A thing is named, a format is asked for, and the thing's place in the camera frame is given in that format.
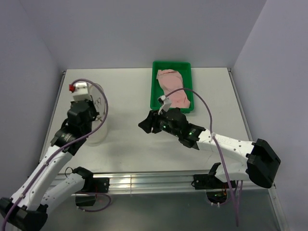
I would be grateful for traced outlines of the pink bra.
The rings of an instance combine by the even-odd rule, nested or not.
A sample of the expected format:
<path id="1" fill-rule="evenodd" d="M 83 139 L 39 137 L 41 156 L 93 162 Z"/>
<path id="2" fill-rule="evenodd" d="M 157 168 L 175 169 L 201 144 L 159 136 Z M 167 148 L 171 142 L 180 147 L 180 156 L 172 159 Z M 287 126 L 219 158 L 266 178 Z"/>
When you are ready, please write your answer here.
<path id="1" fill-rule="evenodd" d="M 182 75 L 178 71 L 172 69 L 158 70 L 156 79 L 165 95 L 176 89 L 183 88 Z M 179 90 L 168 96 L 168 98 L 171 100 L 171 108 L 190 107 L 191 102 L 188 100 L 184 90 Z"/>

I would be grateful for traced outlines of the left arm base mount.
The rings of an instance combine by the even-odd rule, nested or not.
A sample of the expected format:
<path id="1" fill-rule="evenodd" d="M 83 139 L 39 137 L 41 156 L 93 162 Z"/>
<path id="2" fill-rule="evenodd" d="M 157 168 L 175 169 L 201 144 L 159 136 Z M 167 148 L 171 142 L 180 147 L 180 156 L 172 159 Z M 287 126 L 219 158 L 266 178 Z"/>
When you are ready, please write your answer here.
<path id="1" fill-rule="evenodd" d="M 107 202 L 110 179 L 107 177 L 93 178 L 89 187 L 81 189 L 75 196 L 75 204 L 78 208 L 90 210 L 90 207 L 96 207 L 101 200 L 101 197 L 106 197 Z"/>

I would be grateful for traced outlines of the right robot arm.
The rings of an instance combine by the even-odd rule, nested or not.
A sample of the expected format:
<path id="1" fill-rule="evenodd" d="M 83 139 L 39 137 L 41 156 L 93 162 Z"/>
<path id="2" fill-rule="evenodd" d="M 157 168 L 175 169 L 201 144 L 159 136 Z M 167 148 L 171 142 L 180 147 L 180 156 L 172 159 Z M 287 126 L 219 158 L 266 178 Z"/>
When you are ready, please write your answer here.
<path id="1" fill-rule="evenodd" d="M 210 130 L 189 123 L 180 109 L 167 112 L 151 110 L 138 126 L 147 134 L 164 131 L 178 138 L 187 147 L 217 153 L 234 160 L 229 166 L 214 164 L 208 182 L 220 187 L 227 181 L 250 180 L 262 188 L 271 188 L 281 164 L 270 144 L 263 139 L 241 141 L 211 133 Z"/>

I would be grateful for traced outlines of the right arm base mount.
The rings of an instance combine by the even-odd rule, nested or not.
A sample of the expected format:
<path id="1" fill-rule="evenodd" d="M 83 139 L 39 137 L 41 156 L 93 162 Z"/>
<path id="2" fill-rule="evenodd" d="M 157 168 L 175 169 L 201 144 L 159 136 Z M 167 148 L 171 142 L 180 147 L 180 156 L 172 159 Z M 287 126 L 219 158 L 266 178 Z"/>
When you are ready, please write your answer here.
<path id="1" fill-rule="evenodd" d="M 196 190 L 215 189 L 216 182 L 213 175 L 210 174 L 195 174 L 191 185 Z"/>

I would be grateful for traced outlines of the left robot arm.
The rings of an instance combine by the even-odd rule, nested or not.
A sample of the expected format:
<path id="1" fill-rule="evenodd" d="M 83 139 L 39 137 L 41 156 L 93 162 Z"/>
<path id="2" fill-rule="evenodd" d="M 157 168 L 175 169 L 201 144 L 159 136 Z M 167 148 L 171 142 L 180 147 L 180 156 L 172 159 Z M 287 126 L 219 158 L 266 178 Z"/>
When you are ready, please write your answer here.
<path id="1" fill-rule="evenodd" d="M 49 214 L 65 199 L 79 191 L 88 193 L 92 190 L 93 173 L 83 167 L 75 168 L 68 178 L 52 189 L 50 185 L 92 134 L 92 123 L 98 114 L 91 100 L 71 102 L 67 119 L 34 172 L 11 197 L 1 198 L 2 230 L 11 223 L 22 231 L 39 231 Z"/>

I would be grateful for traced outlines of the white mesh laundry bag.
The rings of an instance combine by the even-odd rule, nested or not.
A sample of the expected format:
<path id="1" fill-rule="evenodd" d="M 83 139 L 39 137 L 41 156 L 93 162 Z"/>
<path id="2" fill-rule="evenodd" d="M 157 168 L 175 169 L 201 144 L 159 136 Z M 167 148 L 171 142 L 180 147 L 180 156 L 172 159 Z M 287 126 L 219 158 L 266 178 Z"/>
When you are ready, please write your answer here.
<path id="1" fill-rule="evenodd" d="M 92 84 L 88 84 L 88 86 L 89 86 L 89 94 L 93 99 L 96 111 L 99 113 L 99 115 L 92 123 L 92 130 L 94 130 L 101 124 L 105 116 L 106 112 L 105 99 L 103 98 L 101 92 L 96 87 L 94 87 Z M 96 146 L 101 144 L 106 138 L 107 132 L 108 132 L 108 125 L 106 119 L 104 124 L 95 133 L 93 133 L 87 138 L 86 144 L 88 146 Z"/>

